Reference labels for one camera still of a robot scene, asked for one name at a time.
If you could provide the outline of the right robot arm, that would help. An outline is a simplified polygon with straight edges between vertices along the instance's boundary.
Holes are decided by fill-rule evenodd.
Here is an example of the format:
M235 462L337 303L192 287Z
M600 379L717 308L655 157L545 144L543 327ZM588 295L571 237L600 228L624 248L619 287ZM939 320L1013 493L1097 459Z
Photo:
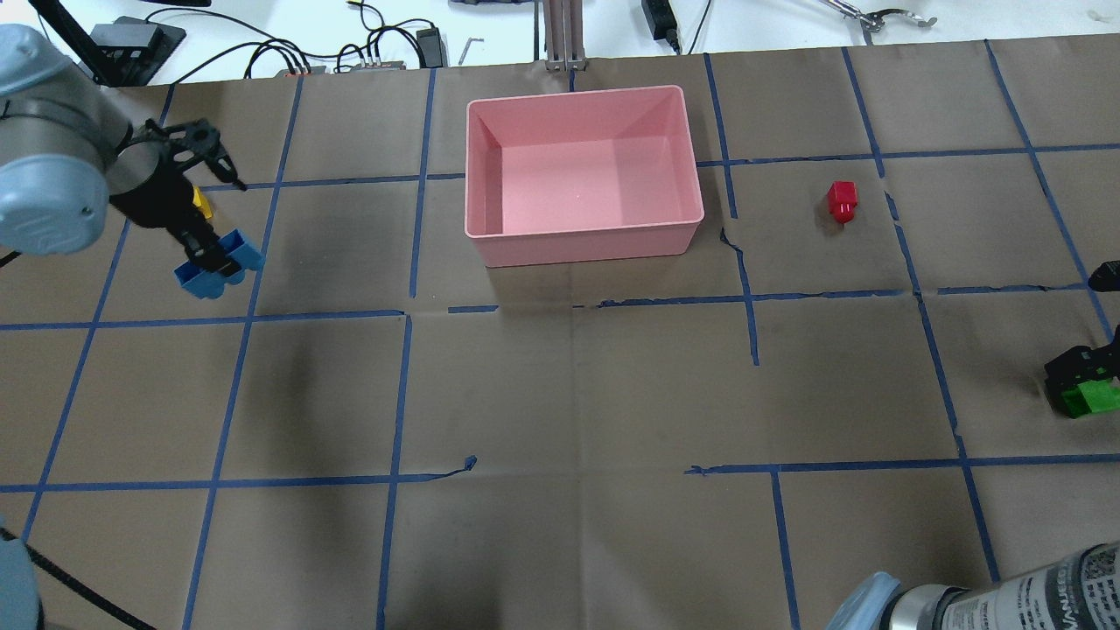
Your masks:
M1116 629L1117 332L1088 284L928 295L989 580L875 571L829 629Z

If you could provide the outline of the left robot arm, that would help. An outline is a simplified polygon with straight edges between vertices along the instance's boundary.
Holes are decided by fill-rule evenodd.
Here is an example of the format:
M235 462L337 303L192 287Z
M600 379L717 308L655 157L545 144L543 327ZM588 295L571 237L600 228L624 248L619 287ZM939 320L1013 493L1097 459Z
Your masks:
M263 268L241 231L220 235L207 196L186 176L197 165L239 189L220 129L199 119L136 126L43 33L1 33L1 240L12 254L75 254L95 243L115 209L136 226L164 230L185 251L172 275L196 298Z

